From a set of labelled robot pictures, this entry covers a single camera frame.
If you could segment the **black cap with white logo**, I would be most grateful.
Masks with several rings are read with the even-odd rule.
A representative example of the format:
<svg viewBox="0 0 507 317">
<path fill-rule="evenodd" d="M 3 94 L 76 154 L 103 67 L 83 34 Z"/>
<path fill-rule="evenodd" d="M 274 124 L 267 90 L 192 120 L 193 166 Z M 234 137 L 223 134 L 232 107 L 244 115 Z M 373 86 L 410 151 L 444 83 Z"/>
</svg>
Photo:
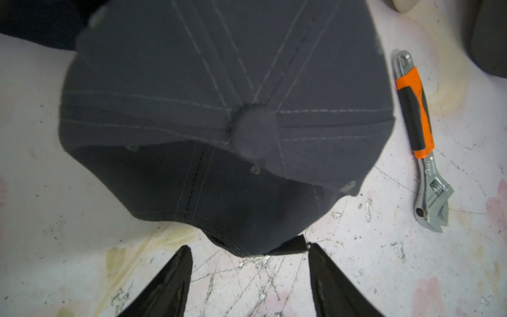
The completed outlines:
<svg viewBox="0 0 507 317">
<path fill-rule="evenodd" d="M 74 50 L 104 0 L 1 0 L 1 33 L 60 50 Z"/>
</svg>

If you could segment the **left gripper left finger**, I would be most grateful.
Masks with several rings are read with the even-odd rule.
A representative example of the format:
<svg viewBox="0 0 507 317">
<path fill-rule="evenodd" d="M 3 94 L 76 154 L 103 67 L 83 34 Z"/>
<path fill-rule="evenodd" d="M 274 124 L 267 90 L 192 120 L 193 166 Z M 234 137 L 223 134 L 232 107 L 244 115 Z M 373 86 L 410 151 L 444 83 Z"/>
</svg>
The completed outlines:
<svg viewBox="0 0 507 317">
<path fill-rule="evenodd" d="M 191 248 L 184 245 L 119 317 L 183 316 L 192 267 Z"/>
</svg>

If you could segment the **dark grey baseball cap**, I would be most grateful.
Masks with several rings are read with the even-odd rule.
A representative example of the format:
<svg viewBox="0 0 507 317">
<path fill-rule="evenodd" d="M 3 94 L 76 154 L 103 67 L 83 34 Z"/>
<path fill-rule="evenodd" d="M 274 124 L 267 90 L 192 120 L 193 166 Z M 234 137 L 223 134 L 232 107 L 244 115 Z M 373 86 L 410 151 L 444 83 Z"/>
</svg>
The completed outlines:
<svg viewBox="0 0 507 317">
<path fill-rule="evenodd" d="M 478 68 L 506 78 L 506 0 L 466 1 L 462 39 Z"/>
</svg>

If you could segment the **beige baseball cap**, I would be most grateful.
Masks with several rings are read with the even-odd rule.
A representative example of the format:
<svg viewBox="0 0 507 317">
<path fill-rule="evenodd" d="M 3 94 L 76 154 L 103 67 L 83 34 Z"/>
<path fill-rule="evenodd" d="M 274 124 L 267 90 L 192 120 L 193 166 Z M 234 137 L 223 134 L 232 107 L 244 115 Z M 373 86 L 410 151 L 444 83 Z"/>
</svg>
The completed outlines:
<svg viewBox="0 0 507 317">
<path fill-rule="evenodd" d="M 383 0 L 383 2 L 390 9 L 399 13 L 408 13 L 420 2 L 420 0 Z"/>
</svg>

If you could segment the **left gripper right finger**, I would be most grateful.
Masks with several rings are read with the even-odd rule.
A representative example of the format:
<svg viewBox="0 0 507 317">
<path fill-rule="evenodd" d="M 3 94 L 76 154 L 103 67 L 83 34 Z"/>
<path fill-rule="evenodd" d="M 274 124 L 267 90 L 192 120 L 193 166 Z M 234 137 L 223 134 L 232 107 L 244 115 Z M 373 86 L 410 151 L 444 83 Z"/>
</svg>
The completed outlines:
<svg viewBox="0 0 507 317">
<path fill-rule="evenodd" d="M 382 317 L 318 244 L 309 244 L 308 259 L 317 316 Z"/>
</svg>

